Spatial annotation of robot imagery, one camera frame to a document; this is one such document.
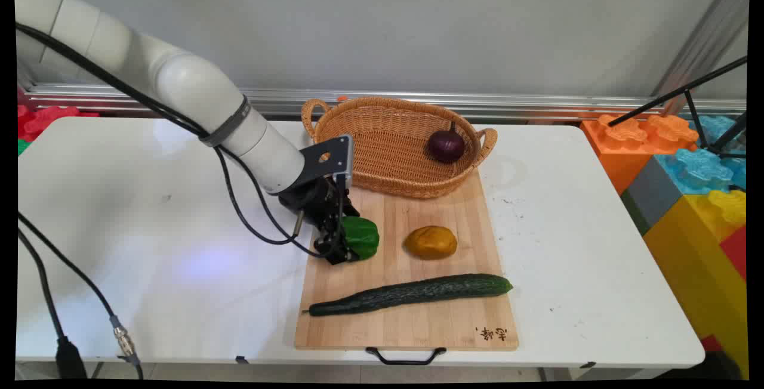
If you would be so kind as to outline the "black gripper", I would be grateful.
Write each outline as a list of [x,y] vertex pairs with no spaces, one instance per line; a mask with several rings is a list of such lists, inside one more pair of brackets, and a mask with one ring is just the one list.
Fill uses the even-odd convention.
[[315,250],[332,265],[359,260],[362,223],[349,187],[349,177],[327,176],[278,194],[279,203],[297,215],[292,236],[305,221],[315,226]]

